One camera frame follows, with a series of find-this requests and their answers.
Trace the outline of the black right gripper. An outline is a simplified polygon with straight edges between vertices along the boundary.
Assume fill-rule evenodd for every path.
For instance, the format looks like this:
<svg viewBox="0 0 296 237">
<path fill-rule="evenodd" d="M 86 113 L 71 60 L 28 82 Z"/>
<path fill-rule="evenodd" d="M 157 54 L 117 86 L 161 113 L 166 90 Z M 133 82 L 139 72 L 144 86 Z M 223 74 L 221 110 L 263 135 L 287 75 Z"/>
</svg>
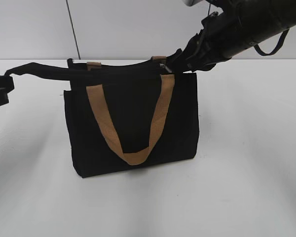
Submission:
<svg viewBox="0 0 296 237">
<path fill-rule="evenodd" d="M 184 50 L 178 49 L 162 63 L 162 72 L 180 74 L 209 71 L 239 54 L 239 10 L 213 12 L 202 20 L 203 29 Z"/>
</svg>

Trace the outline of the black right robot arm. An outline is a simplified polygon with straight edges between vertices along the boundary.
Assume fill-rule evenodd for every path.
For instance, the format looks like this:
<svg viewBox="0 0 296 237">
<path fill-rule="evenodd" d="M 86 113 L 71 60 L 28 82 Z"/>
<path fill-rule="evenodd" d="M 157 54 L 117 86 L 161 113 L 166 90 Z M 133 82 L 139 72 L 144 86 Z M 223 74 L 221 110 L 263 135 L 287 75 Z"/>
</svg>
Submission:
<svg viewBox="0 0 296 237">
<path fill-rule="evenodd" d="M 296 0 L 211 0 L 222 9 L 201 23 L 185 49 L 165 63 L 170 72 L 209 71 L 216 64 L 254 48 L 261 56 L 279 51 L 296 25 Z"/>
</svg>

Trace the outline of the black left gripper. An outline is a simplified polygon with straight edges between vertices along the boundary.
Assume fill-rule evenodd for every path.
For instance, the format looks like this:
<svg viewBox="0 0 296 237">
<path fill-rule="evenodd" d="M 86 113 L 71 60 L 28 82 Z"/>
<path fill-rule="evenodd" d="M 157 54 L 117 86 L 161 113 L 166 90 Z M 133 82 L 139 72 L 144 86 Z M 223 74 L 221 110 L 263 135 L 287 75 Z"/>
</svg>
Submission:
<svg viewBox="0 0 296 237">
<path fill-rule="evenodd" d="M 72 74 L 69 72 L 69 69 L 43 65 L 34 62 L 8 69 L 5 72 L 4 76 L 0 76 L 0 106 L 9 103 L 8 93 L 14 89 L 14 82 L 13 78 L 10 76 L 11 74 L 15 74 L 18 76 L 29 74 L 41 79 L 59 81 L 73 80 Z"/>
</svg>

